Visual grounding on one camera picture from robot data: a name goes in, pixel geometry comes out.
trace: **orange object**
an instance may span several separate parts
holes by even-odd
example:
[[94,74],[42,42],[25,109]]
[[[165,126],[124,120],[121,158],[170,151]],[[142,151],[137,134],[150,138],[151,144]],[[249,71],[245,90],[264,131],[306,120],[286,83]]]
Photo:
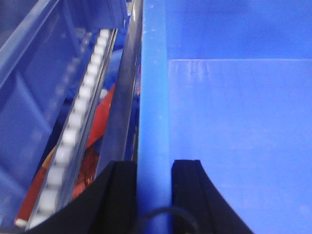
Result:
[[114,89],[115,86],[111,88],[111,90],[97,107],[86,148],[89,148],[94,142],[96,142],[104,135],[108,114],[113,99]]
[[28,192],[27,195],[20,207],[19,213],[15,218],[14,224],[18,227],[25,227],[29,220],[30,214],[33,210],[35,205],[38,193],[42,186],[45,174],[47,173],[48,167],[51,163],[52,155],[55,151],[55,147],[51,150],[47,158],[44,160],[42,166],[40,167],[39,171],[37,172]]
[[98,154],[95,150],[95,146],[91,146],[84,153],[76,186],[73,191],[73,199],[79,196],[94,180],[98,164]]

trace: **blue surface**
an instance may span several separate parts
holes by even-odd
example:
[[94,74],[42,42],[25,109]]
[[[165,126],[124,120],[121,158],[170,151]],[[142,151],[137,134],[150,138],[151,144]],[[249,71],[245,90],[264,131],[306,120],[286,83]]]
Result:
[[[95,3],[101,7],[95,10]],[[0,227],[10,227],[68,90],[85,70],[92,34],[122,27],[127,15],[124,0],[27,0],[23,6],[5,0],[0,6]]]
[[[144,1],[137,162],[139,214],[171,204],[165,20],[164,1]],[[151,234],[169,231],[169,220],[164,215],[154,218],[148,228]]]
[[175,159],[200,159],[254,232],[311,233],[311,11],[310,0],[145,1],[141,211],[170,201]]
[[255,233],[312,230],[312,60],[171,60],[170,159],[200,159]]
[[110,90],[113,87],[113,85],[116,83],[121,56],[122,56],[122,49],[115,50],[112,53],[111,61],[108,65],[107,74],[106,74],[104,84],[103,84],[103,88],[106,90]]
[[311,0],[167,0],[169,59],[312,58]]

